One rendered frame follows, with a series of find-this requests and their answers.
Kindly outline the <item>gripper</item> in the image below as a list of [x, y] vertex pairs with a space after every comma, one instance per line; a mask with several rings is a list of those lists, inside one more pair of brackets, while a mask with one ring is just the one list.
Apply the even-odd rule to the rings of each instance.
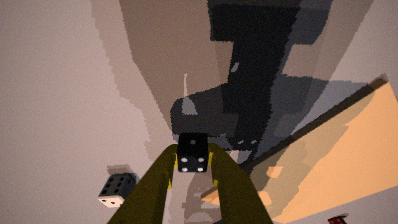
[[[177, 147], [171, 144], [159, 155], [107, 224], [162, 224]], [[245, 171], [215, 143], [208, 143], [208, 153], [222, 224], [274, 224]]]

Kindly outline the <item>orange flat mat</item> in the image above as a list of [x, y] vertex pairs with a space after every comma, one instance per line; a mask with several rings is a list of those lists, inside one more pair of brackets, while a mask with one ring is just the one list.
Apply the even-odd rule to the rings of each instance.
[[242, 168], [288, 223], [398, 185], [398, 102], [377, 79]]

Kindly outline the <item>red die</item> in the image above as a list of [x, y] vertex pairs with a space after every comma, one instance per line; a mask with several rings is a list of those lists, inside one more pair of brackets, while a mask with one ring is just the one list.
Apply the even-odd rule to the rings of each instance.
[[335, 218], [331, 218], [331, 219], [328, 219], [328, 222], [330, 223], [330, 224], [347, 224], [345, 221], [344, 221], [344, 219], [342, 219], [341, 217], [335, 217]]

